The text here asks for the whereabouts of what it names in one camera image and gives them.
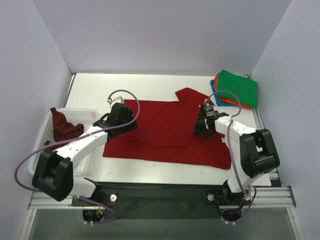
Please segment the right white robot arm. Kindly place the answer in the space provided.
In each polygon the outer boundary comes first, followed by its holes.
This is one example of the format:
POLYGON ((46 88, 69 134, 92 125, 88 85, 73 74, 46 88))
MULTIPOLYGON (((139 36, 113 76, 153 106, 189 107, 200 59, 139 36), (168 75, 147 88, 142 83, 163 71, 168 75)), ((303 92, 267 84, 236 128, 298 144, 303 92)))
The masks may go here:
POLYGON ((247 194, 246 189, 255 180, 280 166, 272 134, 266 128, 256 129, 235 121, 233 116, 215 110, 211 102, 202 103, 199 110, 193 132, 224 135, 234 174, 226 181, 221 197, 225 203, 233 204, 240 193, 247 194))

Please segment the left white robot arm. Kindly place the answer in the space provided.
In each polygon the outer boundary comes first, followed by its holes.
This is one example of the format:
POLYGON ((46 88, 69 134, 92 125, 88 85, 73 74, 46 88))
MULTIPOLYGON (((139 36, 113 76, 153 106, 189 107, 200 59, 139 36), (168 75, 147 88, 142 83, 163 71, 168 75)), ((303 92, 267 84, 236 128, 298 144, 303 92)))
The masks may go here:
POLYGON ((60 202, 68 196, 83 197, 90 206, 101 201, 97 183, 87 178, 74 178, 74 169, 96 148, 120 134, 138 127, 136 116, 124 103, 113 103, 111 111, 87 131, 55 150, 45 149, 39 156, 31 184, 37 190, 60 202))

